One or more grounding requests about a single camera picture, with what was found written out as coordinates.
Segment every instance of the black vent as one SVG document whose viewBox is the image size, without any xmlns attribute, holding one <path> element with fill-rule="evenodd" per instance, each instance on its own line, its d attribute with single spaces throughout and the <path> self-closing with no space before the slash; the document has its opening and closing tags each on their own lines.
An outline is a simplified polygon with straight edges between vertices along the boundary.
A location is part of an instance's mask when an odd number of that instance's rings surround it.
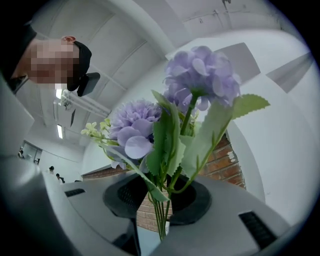
<svg viewBox="0 0 320 256">
<path fill-rule="evenodd" d="M 73 197 L 75 195 L 79 195 L 81 193 L 84 193 L 86 191 L 84 191 L 82 188 L 77 188 L 77 189 L 74 189 L 74 190 L 70 190 L 70 191 L 66 191 L 64 192 L 66 194 L 66 197 L 69 198 L 69 197 Z"/>
<path fill-rule="evenodd" d="M 253 236 L 260 249 L 274 242 L 277 238 L 254 212 L 239 214 L 240 219 Z"/>
<path fill-rule="evenodd" d="M 72 112 L 72 115 L 71 115 L 71 124 L 70 124 L 70 126 L 72 126 L 72 124 L 74 123 L 75 113 L 76 113 L 76 110 L 74 110 L 74 111 Z"/>
</svg>

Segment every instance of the black grille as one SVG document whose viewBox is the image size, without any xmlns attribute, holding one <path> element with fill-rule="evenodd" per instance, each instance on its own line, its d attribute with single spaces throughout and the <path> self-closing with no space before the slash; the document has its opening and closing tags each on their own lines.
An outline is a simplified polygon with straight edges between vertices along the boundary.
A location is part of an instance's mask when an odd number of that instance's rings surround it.
<svg viewBox="0 0 320 256">
<path fill-rule="evenodd" d="M 124 203 L 126 203 L 129 207 L 137 211 L 141 203 L 139 199 L 135 196 L 135 189 L 132 187 L 132 183 L 128 183 L 126 186 L 122 186 L 118 190 L 118 197 Z"/>
<path fill-rule="evenodd" d="M 77 189 L 74 189 L 74 190 L 70 190 L 70 191 L 66 191 L 64 192 L 66 194 L 66 197 L 69 198 L 69 197 L 73 197 L 75 195 L 79 195 L 81 193 L 84 193 L 86 191 L 84 191 L 82 188 L 77 188 Z"/>
<path fill-rule="evenodd" d="M 254 212 L 239 214 L 240 219 L 253 236 L 260 249 L 274 242 L 277 238 Z"/>
</svg>

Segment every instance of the lavender carnation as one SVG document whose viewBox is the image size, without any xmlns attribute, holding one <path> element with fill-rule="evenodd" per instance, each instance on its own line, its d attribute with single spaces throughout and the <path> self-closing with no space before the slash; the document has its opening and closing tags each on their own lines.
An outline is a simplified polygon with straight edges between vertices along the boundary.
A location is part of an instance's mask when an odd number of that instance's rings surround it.
<svg viewBox="0 0 320 256">
<path fill-rule="evenodd" d="M 109 138 L 119 144 L 112 147 L 130 159 L 143 158 L 153 149 L 153 122 L 160 116 L 161 108 L 146 100 L 123 105 L 110 122 Z"/>
</svg>

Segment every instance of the green leaf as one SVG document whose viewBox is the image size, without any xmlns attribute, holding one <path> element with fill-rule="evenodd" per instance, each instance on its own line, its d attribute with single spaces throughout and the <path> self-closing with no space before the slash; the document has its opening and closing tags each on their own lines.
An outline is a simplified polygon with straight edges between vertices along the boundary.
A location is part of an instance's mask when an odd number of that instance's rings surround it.
<svg viewBox="0 0 320 256">
<path fill-rule="evenodd" d="M 192 142 L 184 140 L 187 147 L 181 167 L 187 177 L 191 178 L 197 171 L 197 162 L 200 163 L 200 166 L 207 162 L 212 148 L 219 143 L 225 133 L 232 114 L 232 107 L 224 107 L 217 100 L 213 101 Z"/>
<path fill-rule="evenodd" d="M 177 106 L 173 103 L 170 103 L 168 107 L 170 111 L 172 127 L 169 126 L 170 130 L 167 131 L 168 133 L 171 133 L 171 150 L 167 166 L 167 174 L 172 177 L 181 163 L 186 146 L 182 144 L 179 139 L 180 119 Z"/>
<path fill-rule="evenodd" d="M 112 140 L 112 139 L 106 139 L 106 144 L 108 146 L 119 146 L 118 142 L 116 140 Z"/>
<path fill-rule="evenodd" d="M 158 104 L 166 109 L 169 109 L 169 105 L 171 104 L 162 94 L 155 90 L 151 90 L 153 96 L 158 101 Z"/>
<path fill-rule="evenodd" d="M 168 163 L 170 152 L 171 152 L 171 145 L 172 145 L 172 136 L 169 130 L 165 132 L 165 140 L 164 140 L 164 161 Z"/>
<path fill-rule="evenodd" d="M 170 112 L 168 118 L 168 124 L 166 125 L 166 138 L 171 139 L 165 142 L 165 152 L 164 159 L 167 161 L 167 174 L 172 177 L 172 175 L 177 170 L 183 156 L 186 146 L 181 143 L 179 139 L 180 135 L 180 119 L 179 111 L 177 106 L 170 103 L 162 94 L 157 91 L 152 90 L 153 96 L 158 101 L 158 104 L 165 108 L 162 110 L 162 114 L 167 110 Z"/>
<path fill-rule="evenodd" d="M 246 114 L 264 109 L 267 106 L 270 106 L 269 102 L 258 95 L 255 94 L 244 94 L 241 97 L 237 97 L 233 102 L 234 110 L 232 119 L 236 119 Z"/>
<path fill-rule="evenodd" d="M 193 125 L 194 135 L 196 136 L 199 133 L 202 122 L 195 121 Z"/>
<path fill-rule="evenodd" d="M 154 150 L 146 157 L 146 166 L 153 176 L 157 176 L 164 155 L 164 142 L 166 137 L 166 118 L 160 118 L 153 123 Z"/>
<path fill-rule="evenodd" d="M 107 151 L 110 151 L 111 153 L 117 155 L 122 160 L 124 160 L 127 164 L 129 164 L 132 167 L 132 169 L 144 179 L 144 181 L 146 182 L 146 184 L 147 184 L 147 186 L 149 188 L 150 193 L 154 196 L 155 199 L 157 199 L 160 202 L 164 202 L 164 201 L 168 201 L 169 200 L 169 198 L 166 197 L 160 191 L 160 189 L 158 187 L 156 187 L 156 185 L 153 184 L 148 179 L 148 177 L 141 170 L 139 170 L 139 168 L 130 159 L 126 158 L 124 155 L 122 155 L 121 153 L 119 153 L 118 151 L 114 150 L 113 148 L 111 148 L 109 146 L 106 146 L 106 145 L 104 145 L 102 143 L 100 143 L 99 145 L 102 146 Z"/>
<path fill-rule="evenodd" d="M 185 135 L 180 135 L 179 138 L 180 138 L 182 144 L 185 145 L 186 147 L 190 146 L 190 144 L 194 140 L 194 137 L 185 136 Z"/>
</svg>

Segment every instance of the black cap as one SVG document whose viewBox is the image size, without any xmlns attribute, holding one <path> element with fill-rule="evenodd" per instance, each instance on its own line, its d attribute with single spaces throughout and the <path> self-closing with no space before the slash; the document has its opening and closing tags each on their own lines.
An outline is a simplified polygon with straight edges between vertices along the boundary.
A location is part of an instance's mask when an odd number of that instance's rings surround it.
<svg viewBox="0 0 320 256">
<path fill-rule="evenodd" d="M 83 79 L 89 69 L 90 59 L 92 56 L 89 48 L 83 43 L 79 41 L 74 41 L 73 43 L 79 48 L 79 63 L 73 68 L 72 82 L 68 82 L 67 84 L 68 91 L 74 91 L 79 87 L 81 79 Z"/>
</svg>

